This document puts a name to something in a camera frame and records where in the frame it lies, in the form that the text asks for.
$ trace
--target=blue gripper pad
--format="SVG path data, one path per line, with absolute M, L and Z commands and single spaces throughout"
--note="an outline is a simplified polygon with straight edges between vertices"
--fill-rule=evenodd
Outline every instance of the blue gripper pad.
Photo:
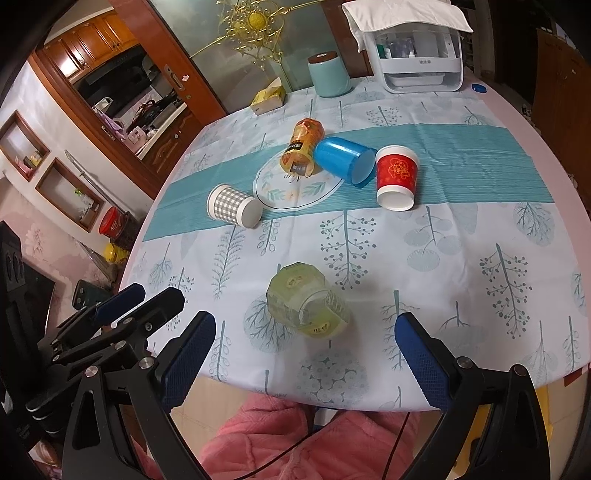
M 169 340 L 162 349 L 158 355 L 162 364 L 155 376 L 162 385 L 161 403 L 165 412 L 182 405 L 215 337 L 215 319 L 210 313 L 199 312 L 181 336 Z
M 431 337 L 416 319 L 413 320 L 426 339 L 421 338 L 413 326 L 414 322 L 405 314 L 396 319 L 394 338 L 429 405 L 447 411 L 452 404 L 449 378 L 425 343 Z
M 132 283 L 117 295 L 101 303 L 95 312 L 96 327 L 110 325 L 123 314 L 137 307 L 145 299 L 146 292 L 139 283 Z

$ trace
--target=bottle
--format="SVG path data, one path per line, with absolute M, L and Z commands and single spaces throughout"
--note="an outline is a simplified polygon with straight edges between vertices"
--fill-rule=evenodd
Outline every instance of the bottle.
M 352 321 L 347 304 L 312 265 L 283 267 L 267 289 L 267 308 L 273 318 L 312 338 L 331 338 Z
M 314 149 L 324 138 L 324 128 L 317 120 L 304 118 L 295 124 L 290 144 L 279 163 L 288 174 L 310 177 L 314 171 Z

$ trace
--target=wooden cabinet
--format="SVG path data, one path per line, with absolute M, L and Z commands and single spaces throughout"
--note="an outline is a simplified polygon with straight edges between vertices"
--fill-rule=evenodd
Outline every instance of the wooden cabinet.
M 102 21 L 104 30 L 115 41 L 119 51 L 125 51 L 138 44 L 138 39 L 134 37 L 114 10 L 99 16 L 98 19 Z
M 74 83 L 88 73 L 84 58 L 66 43 L 64 37 L 59 37 L 43 47 L 43 50 L 61 70 L 64 76 Z
M 202 128 L 191 110 L 185 108 L 160 135 L 142 161 L 159 178 L 166 180 Z
M 74 83 L 119 53 L 138 44 L 114 10 L 76 25 L 43 47 Z
M 101 26 L 98 19 L 93 18 L 65 34 L 91 69 L 97 68 L 118 53 L 115 41 Z
M 560 38 L 538 31 L 532 120 L 591 206 L 591 67 Z

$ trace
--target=blue cup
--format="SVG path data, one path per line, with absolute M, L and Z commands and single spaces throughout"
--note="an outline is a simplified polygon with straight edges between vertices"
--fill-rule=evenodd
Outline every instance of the blue cup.
M 314 150 L 314 161 L 333 175 L 357 188 L 375 177 L 377 150 L 339 137 L 321 140 Z

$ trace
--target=yellow tissue box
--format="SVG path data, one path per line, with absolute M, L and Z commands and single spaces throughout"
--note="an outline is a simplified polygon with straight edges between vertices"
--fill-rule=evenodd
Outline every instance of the yellow tissue box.
M 255 99 L 251 103 L 251 108 L 256 115 L 260 115 L 279 108 L 283 105 L 284 100 L 285 88 L 281 84 L 281 79 L 277 77 L 266 89 L 261 90 L 255 95 Z

